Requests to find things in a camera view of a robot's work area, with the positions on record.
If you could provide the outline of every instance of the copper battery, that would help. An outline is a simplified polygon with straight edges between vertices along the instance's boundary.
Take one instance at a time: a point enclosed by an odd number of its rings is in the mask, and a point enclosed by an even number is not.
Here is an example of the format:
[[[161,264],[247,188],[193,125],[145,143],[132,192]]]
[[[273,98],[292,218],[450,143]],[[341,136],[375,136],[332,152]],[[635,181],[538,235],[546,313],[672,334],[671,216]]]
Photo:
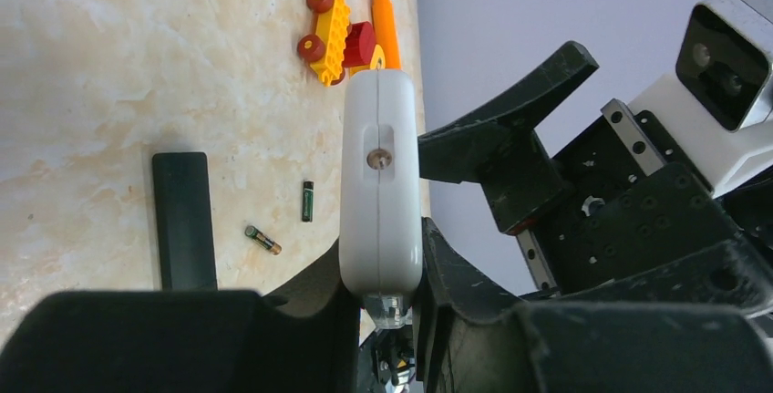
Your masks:
[[[259,231],[255,226],[247,226],[247,228],[244,229],[244,235],[246,235],[247,238],[255,241],[255,243],[259,244],[262,248],[271,252],[271,254],[279,254],[282,251],[281,245],[266,236],[265,233]]]

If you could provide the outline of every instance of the yellow lego brick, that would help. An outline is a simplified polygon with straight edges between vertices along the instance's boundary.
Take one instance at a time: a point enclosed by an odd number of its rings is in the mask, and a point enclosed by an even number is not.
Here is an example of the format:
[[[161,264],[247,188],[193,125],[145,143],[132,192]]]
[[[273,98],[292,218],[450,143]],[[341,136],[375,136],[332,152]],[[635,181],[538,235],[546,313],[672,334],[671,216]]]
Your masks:
[[[317,17],[314,33],[325,43],[325,55],[310,67],[325,86],[330,86],[344,71],[342,64],[350,13],[344,0],[334,0],[330,10]]]

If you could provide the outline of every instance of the red toy piece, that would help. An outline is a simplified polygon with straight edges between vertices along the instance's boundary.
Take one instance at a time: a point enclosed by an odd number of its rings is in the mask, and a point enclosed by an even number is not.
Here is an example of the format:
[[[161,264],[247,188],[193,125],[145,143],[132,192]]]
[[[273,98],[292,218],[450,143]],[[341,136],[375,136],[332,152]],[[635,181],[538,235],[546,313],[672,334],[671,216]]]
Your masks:
[[[349,36],[346,37],[343,65],[344,67],[368,65],[376,49],[376,32],[369,22],[352,24],[351,28]]]
[[[315,62],[325,56],[325,42],[317,35],[306,35],[298,42],[298,55],[307,62]]]
[[[345,78],[345,77],[346,77],[346,70],[344,69],[343,71],[341,71],[341,75],[340,75],[340,76],[338,76],[338,78],[337,78],[337,79],[335,79],[335,80],[333,80],[333,81],[331,81],[331,82],[330,82],[330,86],[335,86],[335,85],[337,85],[338,83],[341,83],[342,81],[344,81],[344,78]]]

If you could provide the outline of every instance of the camera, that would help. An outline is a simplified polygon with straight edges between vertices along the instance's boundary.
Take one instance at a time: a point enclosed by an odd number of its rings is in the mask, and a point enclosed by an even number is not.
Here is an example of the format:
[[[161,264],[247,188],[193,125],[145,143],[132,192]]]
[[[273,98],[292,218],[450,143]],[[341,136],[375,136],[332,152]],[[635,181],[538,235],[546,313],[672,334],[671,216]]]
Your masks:
[[[735,132],[773,113],[773,0],[705,0],[695,6],[676,76]]]

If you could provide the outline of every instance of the white object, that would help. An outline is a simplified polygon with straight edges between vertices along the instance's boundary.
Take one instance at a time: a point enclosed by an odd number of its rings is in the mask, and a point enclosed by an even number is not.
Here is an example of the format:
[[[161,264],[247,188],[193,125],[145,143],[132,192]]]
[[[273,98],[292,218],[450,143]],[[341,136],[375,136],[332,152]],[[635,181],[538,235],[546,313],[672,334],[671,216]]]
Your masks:
[[[377,327],[405,324],[421,280],[415,90],[395,69],[346,88],[341,168],[341,278]]]
[[[723,128],[674,74],[667,74],[628,107],[651,111],[711,184],[712,197],[733,191],[773,165],[773,124],[735,132]]]

